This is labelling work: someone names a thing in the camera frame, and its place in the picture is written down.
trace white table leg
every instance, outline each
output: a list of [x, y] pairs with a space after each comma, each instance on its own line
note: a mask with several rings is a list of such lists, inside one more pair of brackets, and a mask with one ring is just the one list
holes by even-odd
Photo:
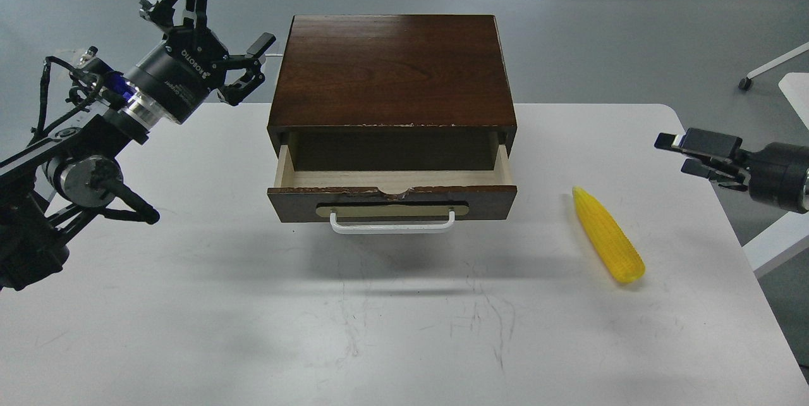
[[775, 60], [772, 60], [771, 62], [769, 62], [769, 63], [767, 63], [767, 64], [765, 64], [763, 66], [757, 67], [756, 69], [752, 70], [751, 72], [748, 72], [748, 78], [753, 78], [753, 77], [756, 77], [757, 75], [763, 74], [766, 71], [769, 71], [769, 70], [773, 69], [775, 66], [786, 63], [789, 60], [792, 60], [792, 58], [795, 58], [798, 55], [803, 54], [803, 52], [806, 52], [806, 51], [809, 51], [809, 42], [807, 42], [803, 46], [795, 47], [794, 49], [792, 49], [792, 51], [786, 52], [785, 54], [781, 55], [780, 57], [775, 58]]
[[760, 278], [809, 248], [809, 213], [787, 213], [746, 243], [745, 254]]

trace table surface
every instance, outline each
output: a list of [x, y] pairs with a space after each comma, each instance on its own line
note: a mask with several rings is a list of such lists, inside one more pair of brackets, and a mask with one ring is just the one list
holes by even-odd
[[[154, 226], [95, 221], [0, 294], [6, 404], [807, 404], [707, 181], [653, 148], [665, 106], [518, 104], [507, 221], [344, 236], [280, 224], [266, 104], [206, 104], [121, 155]], [[603, 202], [647, 273], [575, 216]]]

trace wooden top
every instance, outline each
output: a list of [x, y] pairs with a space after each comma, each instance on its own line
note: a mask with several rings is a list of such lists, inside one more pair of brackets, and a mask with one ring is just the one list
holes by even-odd
[[296, 126], [494, 127], [510, 147], [493, 15], [296, 15], [268, 129]]

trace robotiq logo text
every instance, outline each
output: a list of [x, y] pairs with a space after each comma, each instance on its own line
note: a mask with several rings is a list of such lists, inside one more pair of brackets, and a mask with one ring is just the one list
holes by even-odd
[[191, 67], [193, 67], [194, 69], [197, 70], [197, 72], [200, 73], [202, 78], [206, 78], [206, 77], [208, 77], [210, 75], [210, 72], [206, 71], [205, 68], [200, 66], [200, 64], [197, 63], [197, 60], [194, 60], [193, 58], [191, 58], [191, 54], [189, 54], [188, 51], [186, 51], [186, 49], [183, 49], [180, 52], [180, 54], [183, 55], [183, 58], [185, 58], [185, 61], [187, 61], [188, 64], [191, 65]]

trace robotic arm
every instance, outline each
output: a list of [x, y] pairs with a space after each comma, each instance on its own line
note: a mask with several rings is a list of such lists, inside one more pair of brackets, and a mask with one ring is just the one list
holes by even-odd
[[[131, 140], [145, 143], [161, 118], [182, 124], [214, 90], [236, 106], [265, 80], [260, 67], [275, 41], [265, 32], [243, 55], [230, 55], [208, 29], [207, 0], [141, 0], [140, 15], [162, 30], [162, 40], [126, 73], [96, 57], [90, 47], [78, 66], [46, 57], [40, 81], [40, 117], [26, 149], [0, 162], [0, 288], [22, 290], [57, 273], [66, 244], [96, 216], [154, 224], [159, 213], [124, 184], [115, 156]], [[53, 63], [70, 71], [73, 108], [46, 126]], [[225, 84], [226, 72], [245, 70]], [[35, 190], [37, 176], [70, 205], [46, 216], [49, 196]], [[107, 205], [118, 197], [131, 210]]]
[[656, 149], [690, 156], [681, 169], [720, 187], [748, 192], [763, 204], [796, 213], [809, 210], [809, 147], [772, 143], [760, 152], [741, 149], [732, 135], [689, 128], [685, 135], [660, 133]]

